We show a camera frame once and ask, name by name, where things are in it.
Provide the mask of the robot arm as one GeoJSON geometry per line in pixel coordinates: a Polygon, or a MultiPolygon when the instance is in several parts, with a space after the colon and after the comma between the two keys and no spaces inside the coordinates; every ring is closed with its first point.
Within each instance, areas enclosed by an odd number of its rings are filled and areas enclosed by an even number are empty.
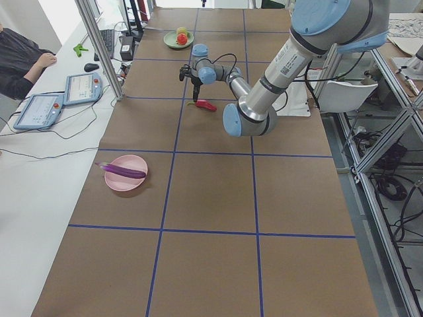
{"type": "Polygon", "coordinates": [[[179,79],[191,79],[194,100],[201,85],[227,83],[237,103],[223,111],[225,131],[234,137],[265,135],[276,125],[273,103],[315,56],[333,45],[340,53],[378,48],[387,39],[388,25],[388,1],[297,1],[287,42],[253,87],[236,67],[210,61],[204,44],[194,45],[192,63],[180,68],[179,79]]]}

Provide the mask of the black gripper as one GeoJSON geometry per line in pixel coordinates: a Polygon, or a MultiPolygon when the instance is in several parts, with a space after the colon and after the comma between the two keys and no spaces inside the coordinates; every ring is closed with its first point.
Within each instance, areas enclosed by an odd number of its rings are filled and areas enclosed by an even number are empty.
{"type": "Polygon", "coordinates": [[[202,86],[202,82],[198,77],[192,77],[191,82],[193,84],[193,93],[192,93],[192,99],[193,101],[197,101],[199,98],[200,93],[200,87],[202,86]]]}

